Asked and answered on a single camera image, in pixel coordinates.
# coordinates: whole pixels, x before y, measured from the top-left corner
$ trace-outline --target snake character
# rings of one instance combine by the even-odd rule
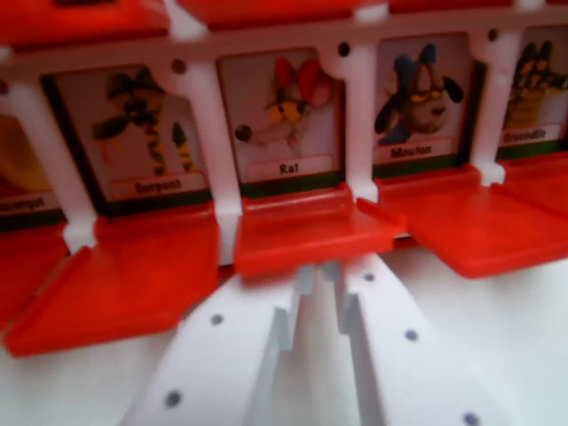
[[[321,69],[317,59],[304,61],[297,71],[284,58],[277,58],[274,65],[271,95],[266,106],[272,123],[255,130],[242,124],[234,135],[252,146],[286,140],[288,147],[295,149],[307,130],[310,113],[332,98],[334,80]]]
[[[552,42],[538,49],[529,43],[517,62],[509,94],[504,129],[521,129],[537,124],[542,101],[547,94],[559,94],[568,89],[568,75],[550,70]]]
[[[387,131],[395,115],[398,122],[379,140],[379,145],[407,142],[413,133],[436,133],[448,119],[444,92],[454,103],[463,100],[460,85],[438,70],[434,44],[426,44],[417,61],[407,55],[398,56],[394,70],[397,73],[397,92],[376,116],[375,132],[380,135]]]
[[[156,176],[168,172],[160,141],[160,118],[166,92],[158,85],[147,67],[130,78],[125,73],[110,76],[106,83],[106,98],[120,112],[92,126],[92,136],[99,142],[103,160],[110,165],[112,160],[107,144],[122,149],[117,137],[129,124],[142,129],[146,135],[148,153]],[[192,156],[187,146],[187,137],[178,122],[174,122],[171,137],[185,171],[193,170]]]

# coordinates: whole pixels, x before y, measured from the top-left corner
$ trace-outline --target name label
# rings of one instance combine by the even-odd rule
[[[260,162],[247,167],[248,182],[313,175],[333,170],[331,155],[314,155],[284,162]]]
[[[515,146],[557,140],[562,137],[562,124],[525,127],[523,129],[504,130],[500,146]]]
[[[451,138],[424,139],[404,144],[377,146],[374,157],[375,164],[385,164],[448,155],[456,151]]]
[[[138,180],[121,180],[110,184],[113,201],[156,197],[169,193],[184,193],[207,188],[205,176],[199,171],[148,177]]]
[[[52,191],[27,193],[0,199],[0,216],[13,216],[58,209],[59,204]]]

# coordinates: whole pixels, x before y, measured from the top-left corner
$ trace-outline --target character card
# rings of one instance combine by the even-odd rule
[[[498,159],[561,149],[568,117],[568,27],[525,31]]]
[[[189,102],[166,93],[147,67],[51,75],[43,86],[102,213],[210,199]]]
[[[457,165],[473,59],[464,34],[378,47],[374,175]]]
[[[64,219],[20,123],[12,116],[0,115],[0,230]]]
[[[341,181],[343,90],[315,50],[226,57],[218,71],[243,195]]]

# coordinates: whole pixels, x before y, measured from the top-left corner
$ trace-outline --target white surface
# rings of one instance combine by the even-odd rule
[[[421,248],[383,258],[512,426],[565,426],[568,261],[465,280]],[[337,332],[334,300],[323,282],[303,298],[294,349],[281,353],[276,369],[271,426],[359,424],[350,345]],[[116,425],[170,337],[21,360],[3,351],[0,424]]]

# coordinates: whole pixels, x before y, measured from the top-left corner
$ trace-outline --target red plastic tile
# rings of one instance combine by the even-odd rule
[[[512,4],[512,0],[390,0],[389,10],[391,13],[412,13],[509,6]]]
[[[568,219],[568,153],[502,162],[507,180],[499,188],[519,200]]]
[[[212,209],[103,223],[4,338],[15,356],[168,330],[217,287]]]
[[[234,263],[246,277],[388,251],[405,231],[400,217],[369,201],[354,203],[345,187],[263,202],[245,203],[239,224]]]
[[[57,225],[0,235],[0,330],[34,300],[65,259],[61,232]]]
[[[295,21],[326,20],[350,16],[361,7],[385,3],[383,0],[177,0],[197,20],[209,28],[244,28]]]
[[[18,0],[2,4],[0,44],[46,45],[166,32],[162,0]]]
[[[568,256],[568,222],[480,186],[474,170],[414,179],[382,182],[382,204],[405,214],[412,236],[461,275],[482,277]]]

